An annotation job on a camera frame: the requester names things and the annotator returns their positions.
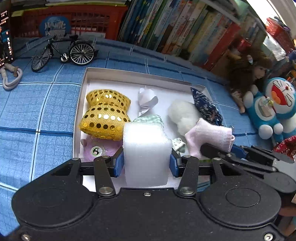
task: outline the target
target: foam block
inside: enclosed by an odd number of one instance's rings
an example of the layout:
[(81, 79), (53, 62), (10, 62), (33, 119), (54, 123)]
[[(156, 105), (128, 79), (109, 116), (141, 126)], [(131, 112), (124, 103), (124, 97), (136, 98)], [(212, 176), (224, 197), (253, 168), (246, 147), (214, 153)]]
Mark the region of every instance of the foam block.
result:
[(128, 187), (166, 185), (172, 141), (163, 128), (151, 123), (126, 123), (123, 151)]

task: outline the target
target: blue sticker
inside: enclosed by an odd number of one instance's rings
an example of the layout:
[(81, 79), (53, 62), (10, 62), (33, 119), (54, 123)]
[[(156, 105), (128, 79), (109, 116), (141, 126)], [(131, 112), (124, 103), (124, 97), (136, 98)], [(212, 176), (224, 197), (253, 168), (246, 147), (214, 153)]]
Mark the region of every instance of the blue sticker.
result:
[(42, 20), (39, 31), (42, 36), (63, 37), (66, 33), (70, 33), (70, 22), (63, 16), (50, 16)]

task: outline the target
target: gold fabric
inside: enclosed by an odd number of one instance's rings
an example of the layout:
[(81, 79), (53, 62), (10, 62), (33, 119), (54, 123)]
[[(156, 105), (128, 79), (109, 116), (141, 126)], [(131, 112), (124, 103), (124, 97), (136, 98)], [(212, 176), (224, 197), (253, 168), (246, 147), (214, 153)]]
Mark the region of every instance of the gold fabric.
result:
[(131, 122), (126, 114), (131, 100), (114, 90), (93, 90), (86, 96), (91, 106), (84, 114), (79, 128), (100, 139), (123, 139), (123, 127)]

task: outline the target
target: bicycle front wheel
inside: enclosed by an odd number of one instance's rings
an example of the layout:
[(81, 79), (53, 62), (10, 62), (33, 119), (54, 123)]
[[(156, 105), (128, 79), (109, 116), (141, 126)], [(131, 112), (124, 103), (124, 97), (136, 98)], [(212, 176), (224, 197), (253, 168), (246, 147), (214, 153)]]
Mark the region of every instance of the bicycle front wheel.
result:
[(94, 48), (88, 43), (79, 43), (70, 50), (70, 58), (77, 65), (86, 65), (94, 58)]
[(49, 48), (46, 48), (42, 51), (40, 55), (37, 55), (33, 58), (31, 69), (33, 72), (41, 70), (49, 61), (52, 54)]

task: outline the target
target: red plastic basket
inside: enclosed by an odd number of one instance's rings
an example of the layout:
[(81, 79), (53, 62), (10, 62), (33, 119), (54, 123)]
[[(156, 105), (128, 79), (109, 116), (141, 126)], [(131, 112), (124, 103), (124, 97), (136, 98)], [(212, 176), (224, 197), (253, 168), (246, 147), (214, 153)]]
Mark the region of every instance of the red plastic basket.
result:
[(265, 26), (266, 31), (280, 44), (287, 54), (295, 49), (290, 35), (277, 21), (272, 18), (267, 18)]
[(64, 16), (71, 25), (71, 34), (105, 33), (106, 39), (117, 39), (121, 19), (127, 6), (69, 5), (25, 11), (13, 17), (13, 37), (41, 37), (39, 25), (48, 16)]

